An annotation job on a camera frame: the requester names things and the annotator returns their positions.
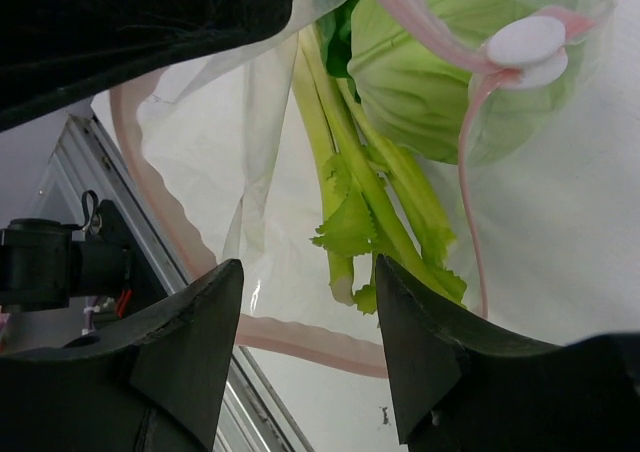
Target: black fabric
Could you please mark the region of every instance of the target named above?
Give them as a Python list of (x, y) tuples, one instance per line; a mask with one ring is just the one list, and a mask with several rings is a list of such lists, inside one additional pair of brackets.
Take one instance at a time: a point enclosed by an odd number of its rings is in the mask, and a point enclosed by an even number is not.
[(213, 450), (243, 280), (227, 261), (63, 348), (1, 355), (0, 450)]
[(293, 0), (0, 0), (0, 130), (280, 32)]
[(640, 450), (640, 334), (539, 342), (445, 299), (388, 257), (377, 261), (376, 292), (409, 452)]

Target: metal frame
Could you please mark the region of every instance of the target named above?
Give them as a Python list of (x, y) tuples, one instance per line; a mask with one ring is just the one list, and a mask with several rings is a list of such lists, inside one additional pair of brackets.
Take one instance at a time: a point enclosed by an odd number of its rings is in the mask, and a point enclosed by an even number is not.
[[(77, 214), (80, 195), (86, 189), (95, 190), (101, 199), (114, 201), (166, 289), (175, 293), (190, 282), (175, 250), (163, 238), (159, 222), (137, 194), (119, 151), (97, 119), (69, 119), (30, 206), (31, 215), (41, 215), (46, 204), (43, 199), (54, 188), (63, 195), (70, 211)], [(236, 347), (214, 451), (312, 450), (250, 353)]]

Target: white wall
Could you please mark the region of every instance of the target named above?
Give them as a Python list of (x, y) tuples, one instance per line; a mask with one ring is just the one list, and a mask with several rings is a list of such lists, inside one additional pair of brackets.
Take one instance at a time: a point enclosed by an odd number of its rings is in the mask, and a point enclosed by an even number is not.
[(0, 227), (24, 215), (69, 113), (89, 117), (89, 101), (0, 132)]

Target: celery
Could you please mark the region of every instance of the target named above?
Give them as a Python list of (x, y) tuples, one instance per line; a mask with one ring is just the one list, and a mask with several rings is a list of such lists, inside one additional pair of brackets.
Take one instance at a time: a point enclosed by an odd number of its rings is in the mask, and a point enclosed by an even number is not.
[(396, 192), (407, 219), (422, 248), (423, 258), (444, 265), (447, 247), (455, 240), (451, 224), (433, 187), (413, 155), (396, 146), (371, 126), (349, 90), (345, 80), (338, 80), (340, 92), (367, 142), (388, 166), (387, 177)]
[[(327, 75), (324, 69), (318, 37), (313, 27), (308, 27), (301, 32), (299, 47), (306, 58), (306, 65), (309, 67), (317, 96), (339, 154), (351, 173), (347, 198), (334, 215), (318, 228), (318, 233), (322, 235), (314, 239), (314, 243), (330, 251), (340, 247), (341, 250), (355, 252), (354, 255), (373, 253), (376, 249), (375, 223), (377, 223), (380, 232), (389, 238), (397, 258), (410, 273), (435, 292), (450, 300), (458, 301), (440, 283), (442, 274), (434, 274), (430, 270), (431, 267), (425, 264), (416, 251), (411, 237), (395, 213), (384, 185), (378, 174), (371, 168), (370, 159), (360, 143), (355, 124), (338, 84)], [(341, 215), (336, 216), (335, 214), (339, 212), (342, 212)], [(354, 237), (359, 239), (357, 244), (345, 244)]]
[[(313, 77), (309, 72), (306, 59), (300, 51), (298, 51), (294, 66), (292, 88), (311, 144), (320, 182), (322, 215), (326, 220), (338, 210), (343, 200), (323, 170), (325, 164), (330, 163), (332, 158), (337, 156), (331, 131), (313, 83)], [(329, 286), (334, 299), (340, 303), (352, 305), (353, 258), (340, 257), (335, 252), (327, 251), (327, 259), (329, 262)]]

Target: red wire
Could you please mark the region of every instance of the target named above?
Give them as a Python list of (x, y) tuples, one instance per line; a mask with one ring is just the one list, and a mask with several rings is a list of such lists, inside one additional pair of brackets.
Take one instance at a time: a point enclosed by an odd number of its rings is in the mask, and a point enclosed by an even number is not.
[(122, 291), (122, 295), (120, 295), (120, 298), (116, 303), (116, 315), (119, 318), (122, 318), (124, 311), (127, 308), (127, 305), (129, 304), (129, 300), (131, 300), (131, 294), (132, 294), (131, 289)]

